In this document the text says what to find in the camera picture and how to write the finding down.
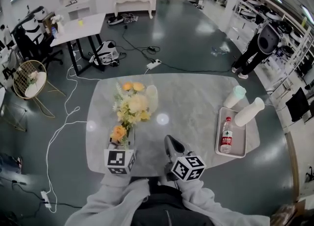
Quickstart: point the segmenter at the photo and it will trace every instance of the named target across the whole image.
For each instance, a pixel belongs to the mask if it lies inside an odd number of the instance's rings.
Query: white cable
[[[55,196],[55,210],[52,211],[51,208],[49,208],[49,211],[51,213],[56,213],[57,212],[57,203],[58,203],[58,197],[56,195],[56,193],[54,192],[53,190],[53,186],[52,186],[52,182],[50,180],[50,177],[49,177],[49,163],[48,163],[48,154],[49,154],[49,148],[51,146],[51,144],[55,141],[55,139],[57,138],[57,136],[59,135],[59,133],[62,131],[62,129],[66,126],[66,125],[71,125],[71,124],[75,124],[75,123],[87,123],[86,121],[75,121],[75,122],[72,122],[72,123],[67,123],[67,120],[68,118],[70,117],[70,115],[72,115],[73,113],[77,112],[80,110],[80,107],[77,106],[76,108],[74,108],[74,110],[72,112],[68,112],[67,110],[67,107],[66,107],[66,103],[68,102],[68,100],[71,98],[73,92],[76,90],[77,86],[78,86],[78,81],[75,80],[75,79],[70,79],[68,78],[68,76],[76,76],[77,78],[81,78],[81,79],[87,79],[87,80],[101,80],[101,79],[88,79],[88,78],[83,78],[83,77],[78,77],[76,75],[76,73],[74,75],[70,75],[70,70],[73,68],[73,65],[68,69],[67,71],[67,80],[71,80],[71,81],[75,81],[76,82],[76,85],[75,85],[75,88],[72,90],[70,96],[68,97],[68,99],[64,102],[64,109],[65,109],[65,112],[67,114],[67,117],[65,118],[65,121],[64,121],[64,124],[61,128],[59,128],[54,134],[53,134],[53,137],[51,138],[51,140],[49,141],[48,143],[48,147],[47,147],[47,153],[46,153],[46,166],[47,166],[47,178],[48,178],[48,181],[49,181],[49,191],[46,193],[50,193],[51,191],[53,192],[54,196]]]

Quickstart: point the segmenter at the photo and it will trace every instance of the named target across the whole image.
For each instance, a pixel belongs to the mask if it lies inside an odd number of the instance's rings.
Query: water bottle
[[[51,32],[52,32],[52,35],[54,36],[54,38],[56,39],[57,38],[57,30],[55,29],[55,27],[53,26],[52,28],[51,28]]]
[[[230,153],[231,145],[232,145],[232,123],[231,117],[226,118],[226,122],[224,127],[222,128],[222,138],[221,138],[221,146],[220,152],[222,153]]]

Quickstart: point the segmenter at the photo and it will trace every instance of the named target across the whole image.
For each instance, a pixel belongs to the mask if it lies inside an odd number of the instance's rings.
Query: red bottle label
[[[232,144],[232,131],[225,130],[222,132],[221,145],[230,145]]]

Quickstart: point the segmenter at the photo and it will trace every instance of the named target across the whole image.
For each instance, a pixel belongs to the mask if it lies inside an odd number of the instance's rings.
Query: gold wire chair
[[[37,60],[29,60],[19,66],[14,74],[13,87],[19,97],[26,100],[33,99],[45,116],[55,118],[55,115],[49,111],[37,97],[45,87],[46,82],[54,89],[48,92],[60,92],[62,95],[66,96],[47,80],[46,68]],[[49,114],[46,114],[42,107],[44,107]]]

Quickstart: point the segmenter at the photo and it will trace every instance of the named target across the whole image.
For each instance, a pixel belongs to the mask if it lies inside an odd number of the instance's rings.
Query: mirror
[[[17,23],[28,14],[27,0],[11,0],[12,13]]]

